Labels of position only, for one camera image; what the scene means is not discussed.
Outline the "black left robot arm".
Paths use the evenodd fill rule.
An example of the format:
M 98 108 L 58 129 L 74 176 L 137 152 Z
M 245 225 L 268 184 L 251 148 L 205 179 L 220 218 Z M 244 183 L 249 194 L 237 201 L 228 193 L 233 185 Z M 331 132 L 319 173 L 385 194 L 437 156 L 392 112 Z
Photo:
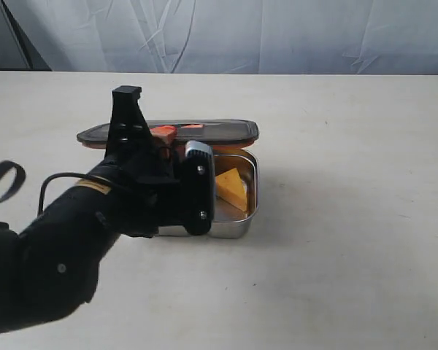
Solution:
M 21 233 L 0 222 L 0 334 L 67 317 L 91 301 L 99 264 L 121 235 L 152 237 L 181 226 L 207 233 L 214 214 L 212 151 L 190 141 L 185 156 L 153 137 L 141 88 L 112 92 L 104 159 Z

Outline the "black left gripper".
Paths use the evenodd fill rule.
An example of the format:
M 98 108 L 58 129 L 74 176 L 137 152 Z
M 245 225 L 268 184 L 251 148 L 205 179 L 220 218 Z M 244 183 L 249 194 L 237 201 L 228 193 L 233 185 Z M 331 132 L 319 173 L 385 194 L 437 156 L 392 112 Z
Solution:
M 142 89 L 121 85 L 112 91 L 112 114 L 101 162 L 101 229 L 106 236 L 152 237 L 179 222 L 174 203 L 178 180 L 170 145 L 177 128 L 149 129 L 139 107 Z M 203 124 L 182 129 L 200 130 Z

